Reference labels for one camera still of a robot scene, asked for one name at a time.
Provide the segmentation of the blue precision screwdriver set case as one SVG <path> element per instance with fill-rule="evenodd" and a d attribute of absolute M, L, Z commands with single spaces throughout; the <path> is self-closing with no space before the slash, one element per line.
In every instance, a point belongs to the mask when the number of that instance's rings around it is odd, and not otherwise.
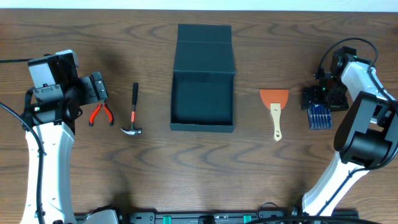
<path fill-rule="evenodd" d="M 332 117 L 325 105 L 311 105 L 307 110 L 310 129 L 331 129 Z"/>

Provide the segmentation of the orange scraper wooden handle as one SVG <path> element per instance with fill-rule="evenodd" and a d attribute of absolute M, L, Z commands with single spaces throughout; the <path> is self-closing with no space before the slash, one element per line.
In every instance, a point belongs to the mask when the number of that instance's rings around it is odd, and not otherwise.
<path fill-rule="evenodd" d="M 289 91 L 287 89 L 260 89 L 259 93 L 263 104 L 271 113 L 274 125 L 274 140 L 280 141 L 282 139 L 280 115 L 287 104 Z"/>

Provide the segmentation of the small claw hammer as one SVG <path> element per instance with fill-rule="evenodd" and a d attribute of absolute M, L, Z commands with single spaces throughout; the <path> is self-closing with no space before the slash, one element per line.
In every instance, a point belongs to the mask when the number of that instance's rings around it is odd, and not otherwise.
<path fill-rule="evenodd" d="M 138 89 L 139 89 L 138 82 L 134 82 L 133 86 L 132 86 L 132 111 L 131 111 L 131 125 L 130 125 L 130 128 L 129 129 L 121 128 L 121 130 L 125 134 L 130 135 L 130 136 L 135 136 L 135 135 L 142 134 L 142 129 L 135 127 Z"/>

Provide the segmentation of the dark green box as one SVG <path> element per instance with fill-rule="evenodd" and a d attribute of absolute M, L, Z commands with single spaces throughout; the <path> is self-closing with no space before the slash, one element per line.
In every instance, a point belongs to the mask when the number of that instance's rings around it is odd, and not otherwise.
<path fill-rule="evenodd" d="M 231 26 L 179 24 L 170 129 L 232 133 L 235 74 Z"/>

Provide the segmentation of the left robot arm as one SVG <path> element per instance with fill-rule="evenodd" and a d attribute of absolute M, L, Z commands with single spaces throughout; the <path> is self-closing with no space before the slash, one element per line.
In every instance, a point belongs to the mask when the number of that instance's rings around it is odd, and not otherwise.
<path fill-rule="evenodd" d="M 100 72 L 56 79 L 44 75 L 25 95 L 22 114 L 29 150 L 27 197 L 22 223 L 104 223 L 114 212 L 76 215 L 70 189 L 75 120 L 81 107 L 101 103 L 108 93 Z"/>

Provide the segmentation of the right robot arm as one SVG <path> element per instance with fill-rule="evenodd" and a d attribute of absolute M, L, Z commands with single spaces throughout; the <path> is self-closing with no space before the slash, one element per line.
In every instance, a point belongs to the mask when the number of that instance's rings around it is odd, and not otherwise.
<path fill-rule="evenodd" d="M 373 61 L 343 46 L 333 52 L 330 71 L 319 67 L 318 85 L 302 90 L 310 129 L 331 127 L 331 112 L 345 111 L 333 158 L 315 186 L 302 196 L 298 212 L 330 216 L 348 190 L 368 172 L 397 155 L 397 101 L 379 81 Z"/>

